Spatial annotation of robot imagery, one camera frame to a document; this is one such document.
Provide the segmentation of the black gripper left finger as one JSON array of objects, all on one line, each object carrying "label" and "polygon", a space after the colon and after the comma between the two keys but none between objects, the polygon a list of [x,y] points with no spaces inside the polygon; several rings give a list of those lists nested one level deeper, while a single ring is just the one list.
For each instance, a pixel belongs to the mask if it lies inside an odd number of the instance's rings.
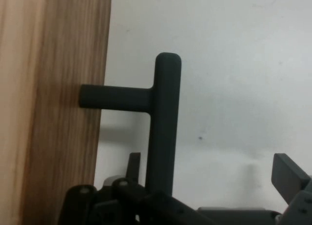
[{"label": "black gripper left finger", "polygon": [[60,225],[212,225],[214,222],[162,192],[150,193],[138,180],[140,153],[129,155],[126,176],[97,190],[70,188]]}]

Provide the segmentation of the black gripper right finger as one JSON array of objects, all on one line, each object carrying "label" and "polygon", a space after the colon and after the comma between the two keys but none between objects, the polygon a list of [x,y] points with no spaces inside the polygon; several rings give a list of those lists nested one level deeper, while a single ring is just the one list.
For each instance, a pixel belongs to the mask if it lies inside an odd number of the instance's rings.
[{"label": "black gripper right finger", "polygon": [[273,157],[271,181],[288,207],[280,215],[279,225],[312,223],[312,178],[287,154]]}]

